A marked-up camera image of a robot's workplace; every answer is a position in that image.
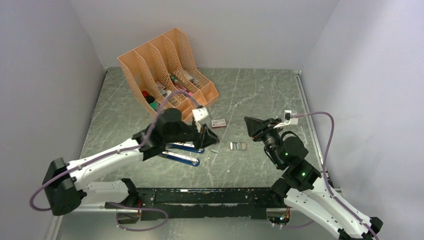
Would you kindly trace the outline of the small staple box sleeve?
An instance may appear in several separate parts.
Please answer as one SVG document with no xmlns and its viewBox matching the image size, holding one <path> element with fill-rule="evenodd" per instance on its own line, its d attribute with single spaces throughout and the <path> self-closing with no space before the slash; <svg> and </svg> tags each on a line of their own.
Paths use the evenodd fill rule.
<svg viewBox="0 0 424 240">
<path fill-rule="evenodd" d="M 213 119 L 211 121 L 211 126 L 213 128 L 222 128 L 222 127 L 226 127 L 227 124 L 226 124 L 225 119 Z"/>
</svg>

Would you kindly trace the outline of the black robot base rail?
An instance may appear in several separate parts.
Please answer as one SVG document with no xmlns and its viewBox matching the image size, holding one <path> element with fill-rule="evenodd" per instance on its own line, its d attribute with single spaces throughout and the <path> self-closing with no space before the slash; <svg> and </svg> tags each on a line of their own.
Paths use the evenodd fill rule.
<svg viewBox="0 0 424 240">
<path fill-rule="evenodd" d="M 129 188 L 121 207 L 141 208 L 140 220 L 238 218 L 279 219 L 288 206 L 270 187 Z"/>
</svg>

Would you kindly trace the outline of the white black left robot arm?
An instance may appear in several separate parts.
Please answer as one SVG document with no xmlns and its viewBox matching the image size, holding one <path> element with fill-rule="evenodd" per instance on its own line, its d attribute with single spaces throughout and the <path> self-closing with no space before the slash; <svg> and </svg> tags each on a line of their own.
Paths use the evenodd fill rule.
<svg viewBox="0 0 424 240">
<path fill-rule="evenodd" d="M 114 182 L 96 182 L 118 168 L 158 156 L 171 144 L 188 143 L 194 150 L 219 143 L 218 136 L 207 126 L 209 113 L 200 107 L 193 111 L 191 124 L 182 121 L 182 113 L 168 108 L 157 115 L 148 127 L 108 150 L 82 159 L 65 162 L 53 160 L 44 176 L 44 191 L 54 216 L 66 215 L 81 205 L 113 202 L 126 208 L 139 200 L 135 184 L 128 178 Z"/>
</svg>

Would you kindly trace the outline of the blue metal stapler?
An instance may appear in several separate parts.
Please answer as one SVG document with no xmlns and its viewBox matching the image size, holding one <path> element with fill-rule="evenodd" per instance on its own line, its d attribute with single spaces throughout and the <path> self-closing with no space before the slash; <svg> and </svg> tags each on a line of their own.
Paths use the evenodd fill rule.
<svg viewBox="0 0 424 240">
<path fill-rule="evenodd" d="M 197 167 L 201 161 L 197 157 L 191 156 L 191 154 L 203 154 L 204 151 L 204 148 L 197 149 L 192 143 L 174 142 L 168 143 L 165 150 L 160 153 L 159 156 L 182 164 Z"/>
</svg>

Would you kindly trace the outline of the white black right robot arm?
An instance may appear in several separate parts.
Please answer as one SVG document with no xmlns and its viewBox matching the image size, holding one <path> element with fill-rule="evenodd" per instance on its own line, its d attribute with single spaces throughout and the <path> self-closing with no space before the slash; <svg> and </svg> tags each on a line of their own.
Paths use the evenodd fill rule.
<svg viewBox="0 0 424 240">
<path fill-rule="evenodd" d="M 305 157 L 309 151 L 292 131 L 282 131 L 279 118 L 244 117 L 248 136 L 264 144 L 264 152 L 283 174 L 270 188 L 270 202 L 286 205 L 318 223 L 338 240 L 376 240 L 383 226 L 353 207 Z"/>
</svg>

